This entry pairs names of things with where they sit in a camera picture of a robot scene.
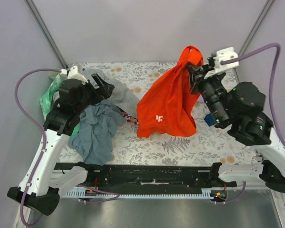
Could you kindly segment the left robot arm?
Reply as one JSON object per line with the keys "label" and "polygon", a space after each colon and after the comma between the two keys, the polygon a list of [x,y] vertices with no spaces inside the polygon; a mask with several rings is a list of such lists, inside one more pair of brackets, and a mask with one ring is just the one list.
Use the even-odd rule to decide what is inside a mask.
{"label": "left robot arm", "polygon": [[105,82],[98,74],[91,80],[69,77],[59,87],[59,98],[40,126],[42,139],[34,160],[23,180],[11,187],[7,196],[27,207],[49,216],[60,199],[77,185],[86,181],[86,165],[79,163],[55,180],[51,180],[59,154],[66,145],[80,114],[90,105],[109,98],[114,85]]}

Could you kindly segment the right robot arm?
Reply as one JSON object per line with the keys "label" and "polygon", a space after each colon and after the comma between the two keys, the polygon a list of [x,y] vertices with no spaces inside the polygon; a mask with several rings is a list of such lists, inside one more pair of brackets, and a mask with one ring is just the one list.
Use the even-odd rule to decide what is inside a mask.
{"label": "right robot arm", "polygon": [[230,91],[222,85],[225,73],[206,78],[208,64],[186,67],[190,92],[203,98],[216,128],[230,127],[228,134],[250,146],[265,161],[252,165],[212,165],[211,175],[224,183],[245,181],[264,184],[285,193],[285,145],[278,138],[273,121],[263,112],[266,96],[251,82],[237,84]]}

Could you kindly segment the orange cloth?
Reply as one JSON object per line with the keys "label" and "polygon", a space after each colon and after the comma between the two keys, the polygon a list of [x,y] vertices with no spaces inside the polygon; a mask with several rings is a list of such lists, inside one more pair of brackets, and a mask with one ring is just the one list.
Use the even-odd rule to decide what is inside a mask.
{"label": "orange cloth", "polygon": [[200,94],[190,92],[188,64],[203,65],[202,53],[186,47],[176,66],[159,77],[137,104],[137,136],[148,138],[153,133],[189,137],[196,133],[191,115]]}

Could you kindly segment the blue-grey cloth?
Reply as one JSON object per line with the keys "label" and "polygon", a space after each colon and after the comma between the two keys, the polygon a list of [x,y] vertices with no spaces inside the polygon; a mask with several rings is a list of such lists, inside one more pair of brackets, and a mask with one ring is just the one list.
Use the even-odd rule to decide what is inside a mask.
{"label": "blue-grey cloth", "polygon": [[125,122],[119,108],[107,100],[90,105],[80,114],[78,133],[70,137],[68,146],[84,163],[104,165],[113,159],[112,138]]}

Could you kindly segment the light grey cloth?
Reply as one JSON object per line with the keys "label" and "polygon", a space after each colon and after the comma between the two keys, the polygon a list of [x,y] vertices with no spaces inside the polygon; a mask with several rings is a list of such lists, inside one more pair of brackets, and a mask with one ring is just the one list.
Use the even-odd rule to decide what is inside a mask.
{"label": "light grey cloth", "polygon": [[92,74],[98,74],[101,79],[114,86],[111,96],[107,99],[108,101],[121,108],[129,116],[137,118],[137,104],[140,100],[127,86],[115,78],[108,77],[100,69],[83,70],[83,75],[87,79],[92,80]]}

